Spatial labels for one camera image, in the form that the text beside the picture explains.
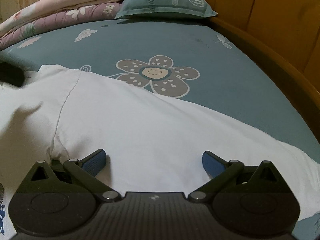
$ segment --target pillow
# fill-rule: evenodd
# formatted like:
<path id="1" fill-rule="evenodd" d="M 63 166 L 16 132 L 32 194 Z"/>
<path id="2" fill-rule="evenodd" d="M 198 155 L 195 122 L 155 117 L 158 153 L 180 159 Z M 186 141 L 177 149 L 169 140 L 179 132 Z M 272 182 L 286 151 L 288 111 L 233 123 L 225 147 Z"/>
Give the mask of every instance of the pillow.
<path id="1" fill-rule="evenodd" d="M 206 18 L 216 15 L 204 0 L 124 0 L 115 19 L 132 16 Z"/>

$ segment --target brown leather headboard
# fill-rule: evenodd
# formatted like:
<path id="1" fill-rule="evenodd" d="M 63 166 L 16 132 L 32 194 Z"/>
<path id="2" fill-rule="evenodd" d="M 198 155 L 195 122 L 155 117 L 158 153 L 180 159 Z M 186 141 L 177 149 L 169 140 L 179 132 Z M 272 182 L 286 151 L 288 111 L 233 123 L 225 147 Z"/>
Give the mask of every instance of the brown leather headboard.
<path id="1" fill-rule="evenodd" d="M 320 142 L 320 0 L 206 0 L 210 27 L 282 90 Z"/>

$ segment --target bed sheet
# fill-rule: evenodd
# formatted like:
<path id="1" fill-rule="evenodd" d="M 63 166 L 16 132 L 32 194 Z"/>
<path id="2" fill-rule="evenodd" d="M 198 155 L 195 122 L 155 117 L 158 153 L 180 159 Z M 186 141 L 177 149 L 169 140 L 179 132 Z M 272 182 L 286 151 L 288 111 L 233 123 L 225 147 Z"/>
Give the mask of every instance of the bed sheet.
<path id="1" fill-rule="evenodd" d="M 320 163 L 319 143 L 283 93 L 231 42 L 200 23 L 85 23 L 24 40 L 1 51 L 0 58 L 32 71 L 43 64 L 60 64 L 175 96 L 256 127 Z M 314 239 L 319 218 L 298 222 L 294 235 Z"/>

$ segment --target blue gripper pad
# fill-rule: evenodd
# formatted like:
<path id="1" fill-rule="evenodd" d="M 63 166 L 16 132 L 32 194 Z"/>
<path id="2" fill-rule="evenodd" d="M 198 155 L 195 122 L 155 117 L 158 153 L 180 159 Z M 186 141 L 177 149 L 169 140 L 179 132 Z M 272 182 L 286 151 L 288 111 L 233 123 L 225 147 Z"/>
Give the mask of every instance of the blue gripper pad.
<path id="1" fill-rule="evenodd" d="M 221 173 L 223 173 L 226 169 L 226 166 L 224 163 L 227 163 L 226 161 L 222 160 L 219 161 L 220 158 L 214 158 L 211 152 L 204 152 L 202 155 L 202 166 L 204 170 L 212 176 L 212 178 L 217 177 Z"/>
<path id="2" fill-rule="evenodd" d="M 104 150 L 98 150 L 81 160 L 81 162 L 83 163 L 81 168 L 95 177 L 106 166 L 106 152 Z"/>

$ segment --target silver screw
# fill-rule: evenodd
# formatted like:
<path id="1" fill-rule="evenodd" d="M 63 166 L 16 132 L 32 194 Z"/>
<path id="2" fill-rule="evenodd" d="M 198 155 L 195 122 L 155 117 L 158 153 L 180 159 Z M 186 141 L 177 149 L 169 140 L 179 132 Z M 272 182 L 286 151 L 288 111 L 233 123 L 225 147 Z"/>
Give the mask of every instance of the silver screw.
<path id="1" fill-rule="evenodd" d="M 118 196 L 118 193 L 114 190 L 106 191 L 102 194 L 102 196 L 106 199 L 115 199 Z"/>
<path id="2" fill-rule="evenodd" d="M 195 200 L 202 200 L 206 197 L 207 195 L 202 192 L 202 191 L 194 191 L 190 194 L 190 197 L 195 199 Z"/>

